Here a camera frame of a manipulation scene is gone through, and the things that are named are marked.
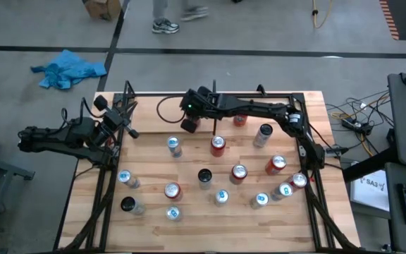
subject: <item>can lid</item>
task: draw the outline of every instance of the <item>can lid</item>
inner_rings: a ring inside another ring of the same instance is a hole
[[[175,136],[171,136],[171,137],[168,138],[168,140],[167,140],[167,145],[168,145],[170,148],[175,148],[175,147],[179,146],[179,144],[180,144],[180,140],[179,140],[177,137],[175,137]]]
[[[273,132],[273,128],[270,124],[263,124],[261,125],[261,127],[259,127],[259,131],[261,131],[261,133],[263,133],[264,135],[271,135]]]
[[[118,173],[118,180],[122,183],[126,183],[131,179],[131,172],[128,170],[122,170]]]
[[[307,185],[307,177],[302,173],[296,173],[293,175],[293,183],[297,187],[304,187]]]
[[[219,202],[219,203],[227,202],[228,198],[229,198],[229,194],[228,194],[228,191],[226,191],[226,190],[219,190],[216,193],[216,199],[217,199],[217,202]]]
[[[167,183],[165,189],[165,194],[167,197],[174,198],[179,194],[179,192],[180,187],[178,186],[177,183]]]
[[[293,187],[289,183],[282,183],[278,187],[278,191],[279,191],[279,193],[277,193],[277,194],[281,194],[286,197],[289,197],[293,194]]]
[[[265,206],[269,202],[269,196],[265,193],[258,193],[256,199],[261,206]]]
[[[121,209],[125,212],[130,212],[135,207],[135,200],[133,197],[126,197],[121,201]]]
[[[176,219],[180,216],[181,211],[175,205],[170,206],[167,208],[167,217],[169,219]]]
[[[279,169],[286,167],[286,160],[283,156],[275,155],[272,158],[273,165]]]
[[[243,179],[247,176],[247,168],[244,165],[237,164],[233,167],[233,175],[235,178]]]
[[[198,179],[204,183],[207,183],[211,180],[212,173],[209,169],[202,169],[198,172]]]
[[[225,138],[221,136],[215,136],[212,138],[212,145],[215,148],[222,148],[225,145]]]

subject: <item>cardboard box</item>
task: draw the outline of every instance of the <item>cardboard box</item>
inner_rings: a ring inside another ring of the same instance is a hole
[[[92,18],[113,20],[121,10],[119,0],[82,0],[87,12]]]

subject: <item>gray floor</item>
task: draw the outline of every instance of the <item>gray floor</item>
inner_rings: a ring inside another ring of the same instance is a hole
[[[405,41],[391,39],[378,0],[334,0],[327,24],[316,31],[310,0],[199,1],[210,6],[211,16],[181,24],[172,36],[151,33],[151,2],[132,0],[118,47],[406,53]],[[327,7],[327,1],[318,4],[321,10]],[[177,20],[179,13],[178,2],[171,0],[167,16]],[[79,0],[0,0],[0,45],[108,47],[114,27],[90,20]],[[97,89],[97,79],[69,91],[40,88],[43,75],[32,74],[29,67],[55,55],[0,52],[0,158],[37,172],[32,182],[16,179],[6,197],[0,248],[9,253],[51,250],[76,163],[51,152],[22,153],[16,133],[31,125],[59,125],[62,107],[75,116],[80,98],[90,101]],[[104,54],[80,56],[105,60]],[[137,91],[182,91],[217,79],[219,90],[251,90],[260,83],[267,90],[322,90],[327,103],[340,104],[347,97],[385,90],[386,76],[402,71],[406,59],[116,54],[106,91],[121,90],[126,79]],[[381,110],[390,115],[389,105]],[[377,126],[370,137],[379,150],[387,147],[387,130],[386,124]],[[334,135],[340,145],[357,143],[351,133]],[[345,157],[362,160],[367,154],[357,147]],[[389,242],[386,220],[355,214],[355,221],[363,247],[378,250]]]

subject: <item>sneaker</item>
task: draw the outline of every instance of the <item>sneaker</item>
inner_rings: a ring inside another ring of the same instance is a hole
[[[206,6],[193,6],[187,9],[181,16],[182,21],[191,21],[196,18],[204,18],[209,15],[208,7]]]
[[[153,33],[165,33],[169,35],[179,31],[179,29],[179,24],[172,23],[166,18],[160,24],[153,22]]]

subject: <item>black floor stripe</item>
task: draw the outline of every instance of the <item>black floor stripe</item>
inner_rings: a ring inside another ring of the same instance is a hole
[[[116,29],[112,35],[111,46],[109,47],[109,52],[106,57],[106,61],[104,62],[104,67],[106,68],[107,75],[102,76],[98,82],[97,92],[104,92],[104,88],[106,87],[107,77],[109,76],[109,71],[111,70],[113,55],[116,53],[116,48],[118,44],[118,38],[120,37],[121,28],[123,27],[123,23],[125,22],[125,12],[128,11],[128,4],[130,0],[125,0],[123,2],[120,14],[118,15]]]
[[[184,55],[217,55],[217,56],[289,56],[289,57],[325,57],[364,59],[406,59],[406,53],[349,53],[349,52],[292,52],[269,50],[230,50],[230,49],[132,49],[117,48],[116,53],[129,54],[184,54]]]
[[[62,52],[68,49],[71,52],[105,53],[108,47],[31,47],[31,46],[0,46],[0,51],[10,52]]]

